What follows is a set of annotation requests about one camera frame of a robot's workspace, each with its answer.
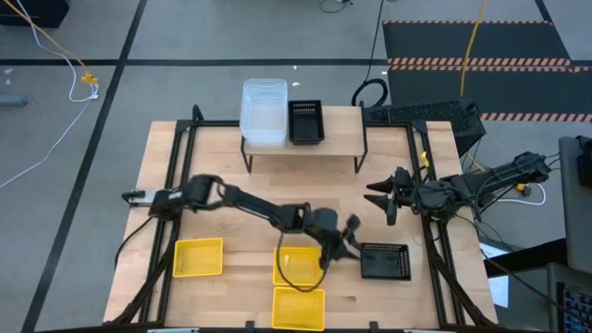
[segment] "yellow cable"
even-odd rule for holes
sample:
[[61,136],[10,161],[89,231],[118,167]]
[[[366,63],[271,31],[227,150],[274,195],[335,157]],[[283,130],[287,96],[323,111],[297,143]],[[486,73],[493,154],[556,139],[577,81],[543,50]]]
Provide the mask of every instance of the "yellow cable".
[[466,48],[466,54],[464,55],[464,61],[462,62],[462,74],[461,74],[461,97],[464,96],[464,73],[466,72],[466,66],[469,63],[469,55],[471,54],[471,48],[473,47],[473,41],[475,40],[475,35],[477,35],[477,28],[479,28],[479,23],[481,23],[481,18],[483,17],[483,12],[485,11],[485,6],[487,5],[487,0],[483,0],[481,3],[481,10],[479,10],[479,17],[473,26],[473,34],[471,34],[471,40],[469,41],[469,45]]
[[43,29],[39,28],[35,23],[33,23],[29,18],[27,18],[27,16],[25,14],[21,13],[20,10],[18,8],[16,8],[14,5],[12,5],[8,0],[4,0],[4,2],[10,8],[12,8],[12,10],[14,10],[17,14],[19,14],[22,18],[24,18],[27,22],[29,22],[29,24],[31,24],[33,28],[35,28],[38,32],[42,33],[43,36],[45,36],[58,49],[60,49],[62,52],[64,52],[65,54],[67,54],[71,58],[75,59],[82,66],[82,68],[84,68],[84,71],[85,72],[90,73],[90,71],[86,67],[86,65],[84,65],[84,63],[82,62],[82,60],[80,60],[76,55],[72,54],[70,51],[68,51],[68,49],[66,49],[65,47],[63,47],[62,45],[60,45],[58,42],[56,42],[49,34],[47,34],[47,32],[45,32]]
[[475,159],[473,158],[473,156],[471,155],[471,153],[467,153],[467,155],[471,159],[471,162],[474,165],[476,165],[479,168],[479,170],[481,170],[481,171],[487,171],[487,169],[484,166],[481,166],[477,161],[475,161]]

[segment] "white cable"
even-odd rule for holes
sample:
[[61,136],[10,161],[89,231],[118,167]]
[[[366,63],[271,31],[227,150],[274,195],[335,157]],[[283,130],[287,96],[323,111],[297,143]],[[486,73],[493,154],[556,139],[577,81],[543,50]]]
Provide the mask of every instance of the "white cable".
[[543,193],[543,200],[541,200],[540,203],[530,203],[528,201],[518,200],[518,199],[499,199],[498,200],[498,203],[516,203],[516,204],[529,204],[529,205],[543,205],[543,204],[545,204],[545,201],[547,200],[547,194],[545,193],[545,189],[543,188],[543,185],[541,185],[539,183],[535,183],[535,185],[537,185],[540,188],[540,191]]
[[[29,16],[29,13],[27,12],[27,9],[25,9],[25,6],[23,6],[20,3],[20,0],[17,0],[17,3],[18,3],[18,6],[20,7],[20,10],[22,10],[23,14],[25,14],[25,16],[27,17],[27,19],[31,20],[31,17]],[[70,87],[70,92],[68,94],[68,98],[69,98],[70,102],[73,102],[73,103],[83,103],[83,102],[90,101],[92,99],[96,99],[98,97],[98,96],[96,96],[96,93],[98,93],[98,89],[97,89],[97,92],[95,90],[92,90],[91,95],[88,96],[88,97],[86,97],[86,98],[84,98],[84,99],[75,100],[75,99],[72,98],[72,92],[74,92],[74,87],[76,87],[76,81],[78,79],[77,76],[76,76],[76,69],[74,69],[74,66],[72,66],[72,64],[70,63],[69,59],[65,55],[62,55],[62,54],[60,54],[58,52],[55,52],[55,51],[52,51],[52,50],[44,47],[43,45],[41,45],[41,42],[39,42],[39,37],[37,36],[37,31],[35,30],[35,28],[32,25],[30,25],[30,26],[31,26],[31,30],[33,31],[33,37],[35,37],[35,42],[37,42],[37,45],[39,45],[39,47],[41,47],[44,51],[46,51],[46,52],[48,52],[48,53],[50,53],[50,54],[52,54],[54,56],[60,56],[62,59],[66,60],[66,62],[70,66],[70,69],[72,69],[72,74],[74,76],[74,80],[72,81],[72,86]]]
[[7,186],[8,184],[10,184],[11,182],[13,182],[13,181],[19,179],[20,177],[26,175],[27,173],[29,173],[30,171],[32,171],[34,168],[36,168],[36,167],[40,166],[41,164],[43,164],[43,162],[45,162],[47,160],[47,158],[49,158],[49,155],[52,154],[52,152],[57,147],[57,145],[60,144],[62,142],[62,140],[64,140],[64,138],[66,137],[66,135],[68,134],[68,132],[70,132],[70,130],[72,129],[72,127],[74,126],[74,124],[76,124],[76,122],[78,121],[78,119],[80,119],[80,117],[82,117],[82,114],[84,114],[84,111],[86,111],[86,108],[91,103],[91,100],[92,99],[89,99],[88,101],[86,101],[86,104],[82,108],[82,111],[80,111],[80,113],[78,113],[78,115],[74,118],[74,120],[72,121],[72,123],[66,128],[66,130],[64,131],[64,133],[62,134],[62,136],[59,137],[59,139],[57,140],[57,142],[54,143],[54,145],[49,150],[49,152],[47,152],[47,155],[41,161],[35,163],[32,166],[29,166],[28,168],[26,168],[25,170],[23,170],[19,174],[17,174],[15,177],[13,177],[13,178],[5,181],[2,185],[0,185],[0,190],[2,190],[5,186]]

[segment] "clear plastic bin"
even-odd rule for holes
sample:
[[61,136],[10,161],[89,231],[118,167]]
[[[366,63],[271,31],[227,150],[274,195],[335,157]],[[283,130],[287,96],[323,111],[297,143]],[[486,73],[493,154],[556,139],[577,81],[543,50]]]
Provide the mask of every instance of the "clear plastic bin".
[[288,83],[250,79],[242,86],[240,132],[252,148],[280,148],[288,133]]

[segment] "yellow basket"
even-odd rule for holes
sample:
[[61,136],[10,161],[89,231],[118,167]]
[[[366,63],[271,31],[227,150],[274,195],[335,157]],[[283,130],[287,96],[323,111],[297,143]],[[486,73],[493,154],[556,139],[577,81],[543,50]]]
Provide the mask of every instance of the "yellow basket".
[[[278,248],[274,249],[274,285],[288,286],[278,270]],[[296,286],[314,286],[323,275],[318,264],[321,249],[318,247],[283,247],[279,254],[279,264],[284,276]]]
[[178,240],[175,243],[173,277],[189,278],[222,274],[222,239]]
[[325,329],[325,291],[299,292],[286,287],[274,288],[271,327],[322,331]]

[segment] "gray floor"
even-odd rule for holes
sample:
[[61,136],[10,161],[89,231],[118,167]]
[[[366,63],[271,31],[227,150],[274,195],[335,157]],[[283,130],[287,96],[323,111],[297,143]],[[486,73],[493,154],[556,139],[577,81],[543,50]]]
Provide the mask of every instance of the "gray floor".
[[[568,6],[560,0],[545,2],[572,58],[592,59],[585,14],[589,1]],[[63,26],[52,35],[83,58],[117,59],[138,0],[71,3]],[[355,1],[343,12],[327,15],[318,10],[316,0],[149,0],[130,58],[367,58],[378,5],[377,0]],[[474,0],[398,0],[385,4],[383,19],[475,19],[478,9]],[[489,0],[485,19],[541,16],[534,0]],[[376,56],[385,56],[381,36]],[[0,58],[51,57],[37,48],[29,29],[0,27]],[[0,68],[0,93],[25,94],[31,103],[22,109],[0,109],[0,182],[43,158],[81,109],[67,99],[68,68],[13,67],[9,74],[6,69]],[[383,70],[373,68],[371,78],[384,77]],[[336,66],[125,68],[37,329],[101,323],[113,257],[128,215],[119,194],[135,184],[151,121],[187,117],[195,103],[208,118],[237,118],[241,85],[256,77],[287,80],[293,99],[321,98],[325,104],[347,105],[365,71]],[[104,95],[113,68],[93,72],[101,79]],[[374,101],[378,96],[378,91],[369,90],[362,98]],[[5,332],[20,331],[101,104],[102,99],[91,104],[43,166],[0,190],[0,263],[8,267],[0,270],[0,323]],[[556,154],[562,135],[592,136],[590,124],[485,125],[488,135],[477,158],[490,166],[524,150]],[[551,190],[558,176],[553,174],[545,185],[544,206],[500,203],[484,219],[505,241],[521,247],[562,237],[561,194]],[[533,195],[532,200],[538,198],[537,189]],[[538,277],[533,279],[540,283]],[[511,290],[511,311],[499,312],[510,323],[515,314],[522,316],[520,309],[527,305],[521,300],[528,297],[514,292],[515,286]]]

